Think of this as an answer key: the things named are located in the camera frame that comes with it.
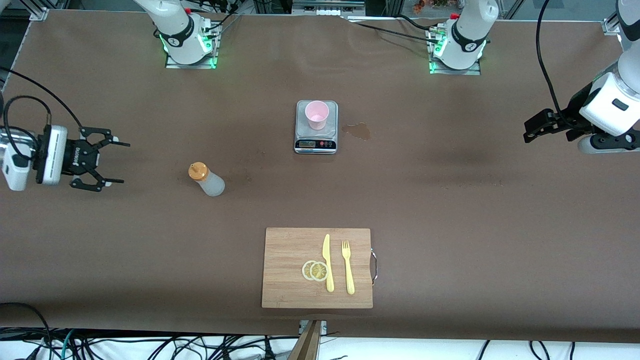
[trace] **teal cable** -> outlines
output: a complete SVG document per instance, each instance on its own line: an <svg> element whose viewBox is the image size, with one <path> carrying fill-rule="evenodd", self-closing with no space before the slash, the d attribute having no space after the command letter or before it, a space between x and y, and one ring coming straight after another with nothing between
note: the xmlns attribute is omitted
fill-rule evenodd
<svg viewBox="0 0 640 360"><path fill-rule="evenodd" d="M60 357L62 358L62 360L64 360L65 358L65 352L67 352L67 344L69 343L69 338L71 338L71 334L73 334L74 331L75 329L69 330L67 336L65 337L65 341L62 343L62 351L60 352Z"/></svg>

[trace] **wooden cutting board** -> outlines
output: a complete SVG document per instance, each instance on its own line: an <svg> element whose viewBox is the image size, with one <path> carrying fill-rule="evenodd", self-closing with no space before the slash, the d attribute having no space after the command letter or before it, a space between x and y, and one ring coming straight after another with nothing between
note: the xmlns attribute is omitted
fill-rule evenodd
<svg viewBox="0 0 640 360"><path fill-rule="evenodd" d="M326 290L324 281L310 281L302 275L309 260L325 262L324 236L331 238L331 267L335 290ZM347 294L342 241L351 248L351 272L355 293ZM264 241L262 307L302 309L370 309L371 230L269 227Z"/></svg>

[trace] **yellow fork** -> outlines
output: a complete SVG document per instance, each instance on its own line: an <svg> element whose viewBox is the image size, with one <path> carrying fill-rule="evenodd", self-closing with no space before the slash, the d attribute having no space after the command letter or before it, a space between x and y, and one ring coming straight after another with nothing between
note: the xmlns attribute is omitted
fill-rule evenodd
<svg viewBox="0 0 640 360"><path fill-rule="evenodd" d="M349 248L349 242L342 242L342 257L344 258L344 267L347 270L347 293L353 295L356 292L356 288L353 284L353 275L351 274L351 249Z"/></svg>

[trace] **brown liquid spill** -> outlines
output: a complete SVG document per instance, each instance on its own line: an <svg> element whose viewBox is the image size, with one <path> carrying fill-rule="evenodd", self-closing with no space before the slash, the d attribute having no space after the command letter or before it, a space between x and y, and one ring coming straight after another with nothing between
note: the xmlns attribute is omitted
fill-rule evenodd
<svg viewBox="0 0 640 360"><path fill-rule="evenodd" d="M345 133L349 133L357 138L361 138L363 140L371 139L371 132L367 127L367 124L361 122L357 125L345 125L342 127L342 131Z"/></svg>

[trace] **yellow knife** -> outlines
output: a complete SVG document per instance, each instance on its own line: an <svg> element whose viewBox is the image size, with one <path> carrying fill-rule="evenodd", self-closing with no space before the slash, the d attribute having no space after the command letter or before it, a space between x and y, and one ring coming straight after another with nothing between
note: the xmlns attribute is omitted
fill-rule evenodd
<svg viewBox="0 0 640 360"><path fill-rule="evenodd" d="M326 261L326 290L333 292L333 274L331 273L331 252L329 250L329 234L324 237L322 257Z"/></svg>

